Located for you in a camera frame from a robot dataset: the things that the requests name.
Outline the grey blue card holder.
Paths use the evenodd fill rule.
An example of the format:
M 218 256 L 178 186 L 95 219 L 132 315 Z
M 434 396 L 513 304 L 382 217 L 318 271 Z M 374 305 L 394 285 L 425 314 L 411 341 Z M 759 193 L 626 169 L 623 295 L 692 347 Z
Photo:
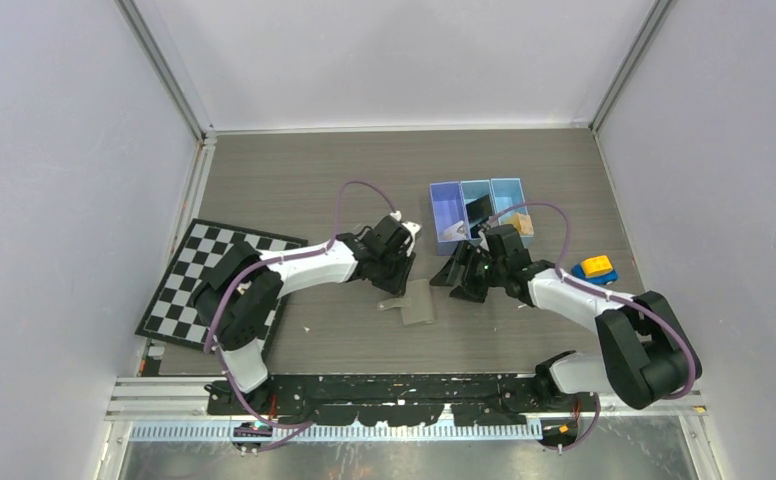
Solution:
M 401 323 L 406 327 L 431 324 L 436 319 L 430 284 L 426 279 L 409 281 L 403 296 L 379 302 L 377 310 L 398 310 Z

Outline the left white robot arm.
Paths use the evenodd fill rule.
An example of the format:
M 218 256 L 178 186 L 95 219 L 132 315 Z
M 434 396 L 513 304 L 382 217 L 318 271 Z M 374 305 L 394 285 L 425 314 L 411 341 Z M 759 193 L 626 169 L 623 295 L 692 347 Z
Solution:
M 188 305 L 208 327 L 204 347 L 219 356 L 234 385 L 234 403 L 248 414 L 269 405 L 263 350 L 281 299 L 311 287 L 357 280 L 402 296 L 420 230 L 420 224 L 392 212 L 374 227 L 311 247 L 271 252 L 246 242 L 233 245 L 202 274 Z

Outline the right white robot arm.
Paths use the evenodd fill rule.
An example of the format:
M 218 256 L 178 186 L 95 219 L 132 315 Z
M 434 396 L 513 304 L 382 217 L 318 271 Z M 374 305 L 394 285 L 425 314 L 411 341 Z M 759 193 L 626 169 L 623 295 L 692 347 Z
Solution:
M 663 295 L 616 292 L 534 260 L 511 226 L 487 231 L 480 245 L 459 242 L 430 283 L 476 303 L 501 288 L 597 337 L 597 355 L 566 351 L 536 366 L 535 397 L 548 410 L 562 409 L 579 393 L 615 394 L 641 410 L 687 395 L 702 375 L 701 361 Z

